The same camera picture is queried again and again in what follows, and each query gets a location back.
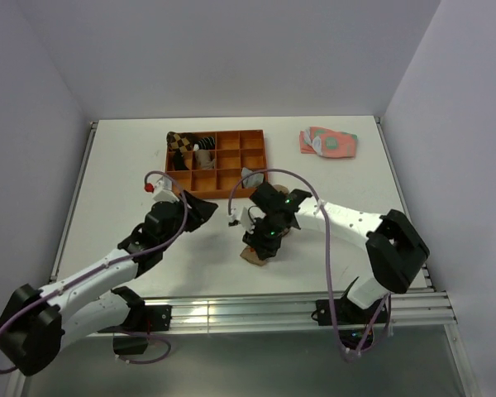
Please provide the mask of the grey ankle sock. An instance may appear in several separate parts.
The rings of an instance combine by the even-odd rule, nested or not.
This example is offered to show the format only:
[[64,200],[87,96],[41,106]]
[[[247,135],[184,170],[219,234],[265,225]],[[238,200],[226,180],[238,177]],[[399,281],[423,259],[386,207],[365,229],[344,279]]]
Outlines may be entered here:
[[262,172],[256,173],[246,167],[241,169],[242,187],[244,189],[257,188],[265,181],[265,174]]

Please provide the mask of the argyle beige orange sock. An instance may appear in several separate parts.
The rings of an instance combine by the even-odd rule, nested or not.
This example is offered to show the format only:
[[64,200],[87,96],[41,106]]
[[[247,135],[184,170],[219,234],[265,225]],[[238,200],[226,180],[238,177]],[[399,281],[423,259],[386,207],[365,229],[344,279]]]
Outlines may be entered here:
[[[274,188],[283,194],[289,193],[289,189],[281,184],[274,184]],[[240,258],[252,265],[256,265],[259,267],[265,266],[268,263],[267,260],[261,260],[256,255],[255,250],[249,246],[245,246],[245,248],[240,254]]]

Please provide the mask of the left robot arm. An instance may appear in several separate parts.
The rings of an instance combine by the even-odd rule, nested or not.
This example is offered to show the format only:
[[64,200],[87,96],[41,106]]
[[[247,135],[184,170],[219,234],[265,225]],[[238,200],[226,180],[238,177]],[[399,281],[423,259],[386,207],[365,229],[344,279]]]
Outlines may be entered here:
[[160,263],[178,236],[200,228],[217,208],[184,191],[174,201],[154,203],[128,237],[79,273],[38,289],[17,288],[0,317],[0,351],[12,368],[35,375],[82,337],[140,327],[145,302],[125,283]]

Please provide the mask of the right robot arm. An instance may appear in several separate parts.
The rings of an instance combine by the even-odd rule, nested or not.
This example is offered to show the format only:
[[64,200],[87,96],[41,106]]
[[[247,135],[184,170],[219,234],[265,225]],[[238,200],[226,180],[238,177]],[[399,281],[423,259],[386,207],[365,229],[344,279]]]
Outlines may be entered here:
[[367,323],[387,294],[405,294],[430,256],[408,217],[396,209],[365,213],[323,201],[306,190],[284,193],[267,182],[255,189],[250,201],[262,216],[252,216],[248,208],[230,209],[229,223],[243,226],[243,242],[260,261],[276,256],[292,228],[325,232],[367,253],[368,274],[357,276],[333,302],[336,316],[346,324]]

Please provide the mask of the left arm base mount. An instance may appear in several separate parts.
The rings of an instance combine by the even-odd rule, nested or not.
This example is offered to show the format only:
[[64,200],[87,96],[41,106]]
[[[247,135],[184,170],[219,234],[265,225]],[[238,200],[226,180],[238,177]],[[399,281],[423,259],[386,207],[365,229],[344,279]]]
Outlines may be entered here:
[[147,333],[169,331],[171,318],[171,305],[146,305],[140,330]]

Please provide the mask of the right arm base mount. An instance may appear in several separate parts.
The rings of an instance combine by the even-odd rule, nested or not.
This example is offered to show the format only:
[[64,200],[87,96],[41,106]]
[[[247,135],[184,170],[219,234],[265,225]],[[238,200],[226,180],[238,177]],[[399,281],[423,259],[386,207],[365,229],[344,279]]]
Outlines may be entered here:
[[[379,308],[381,300],[378,299],[367,309],[360,309],[347,299],[334,299],[336,320],[339,325],[367,325],[374,317]],[[319,326],[331,326],[331,311],[328,299],[319,299],[315,302],[315,309],[311,313],[311,319]]]

